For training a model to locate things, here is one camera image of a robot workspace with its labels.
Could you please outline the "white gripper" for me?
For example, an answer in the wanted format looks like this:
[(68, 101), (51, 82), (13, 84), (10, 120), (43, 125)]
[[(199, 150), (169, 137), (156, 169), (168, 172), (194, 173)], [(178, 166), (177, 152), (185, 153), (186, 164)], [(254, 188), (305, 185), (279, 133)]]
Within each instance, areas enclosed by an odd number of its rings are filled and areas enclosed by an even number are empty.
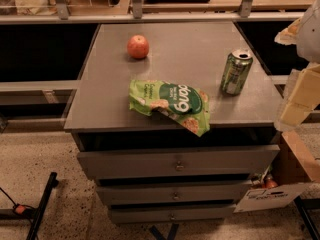
[[(302, 18), (278, 32), (274, 41), (281, 45), (296, 45), (301, 58), (320, 63), (320, 0), (316, 0)], [(301, 71), (293, 69), (286, 82), (275, 128), (281, 132), (296, 128), (319, 104), (320, 65), (309, 64)]]

